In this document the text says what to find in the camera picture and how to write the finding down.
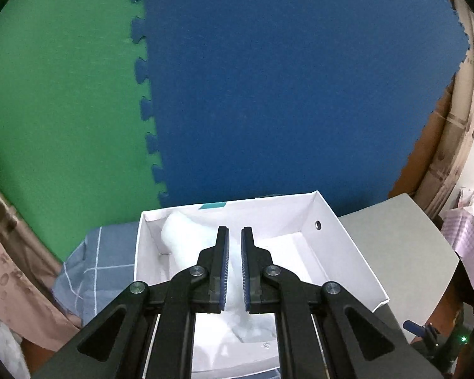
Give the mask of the white underwear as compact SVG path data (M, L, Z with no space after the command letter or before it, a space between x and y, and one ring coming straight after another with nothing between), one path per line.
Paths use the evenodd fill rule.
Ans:
M215 245L218 227L194 222L179 211L170 214L161 230L168 250L170 274L197 263L200 251ZM274 316L251 315L243 298L240 243L229 239L228 284L225 309L220 314L197 317L196 341L215 345L220 342L253 343L277 337Z

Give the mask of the blue checked cloth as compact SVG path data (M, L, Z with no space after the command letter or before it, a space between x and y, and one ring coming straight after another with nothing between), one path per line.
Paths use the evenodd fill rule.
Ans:
M137 230L137 222L94 228L62 264L52 293L83 325L133 281Z

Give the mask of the white patterned bedsheet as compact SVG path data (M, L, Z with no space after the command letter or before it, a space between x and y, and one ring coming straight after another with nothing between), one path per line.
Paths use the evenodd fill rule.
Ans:
M22 337L0 320L0 361L14 378L30 378L21 349Z

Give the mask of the beige floral curtain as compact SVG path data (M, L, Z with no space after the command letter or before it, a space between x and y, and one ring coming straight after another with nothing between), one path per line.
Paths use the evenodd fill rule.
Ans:
M0 193L0 320L24 339L58 351L81 320L63 310L51 288L61 263Z

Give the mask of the wooden wardrobe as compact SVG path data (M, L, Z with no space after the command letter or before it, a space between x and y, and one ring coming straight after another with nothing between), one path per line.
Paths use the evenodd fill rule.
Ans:
M420 137L416 140L414 149L409 154L408 160L402 168L394 187L389 192L388 198L393 198L402 193L413 196L419 189L444 131L446 117L450 111L453 87L454 81L451 81L444 89L441 98L438 99L435 110L430 114Z

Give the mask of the green foam mat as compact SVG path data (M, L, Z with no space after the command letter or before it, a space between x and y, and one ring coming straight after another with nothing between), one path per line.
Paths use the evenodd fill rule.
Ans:
M0 191L65 259L93 228L159 206L131 0L9 0L0 14Z

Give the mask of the blue foam mat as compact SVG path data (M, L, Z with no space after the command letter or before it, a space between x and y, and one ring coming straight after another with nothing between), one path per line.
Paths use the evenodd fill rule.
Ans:
M388 198L469 41L448 0L131 0L163 207Z

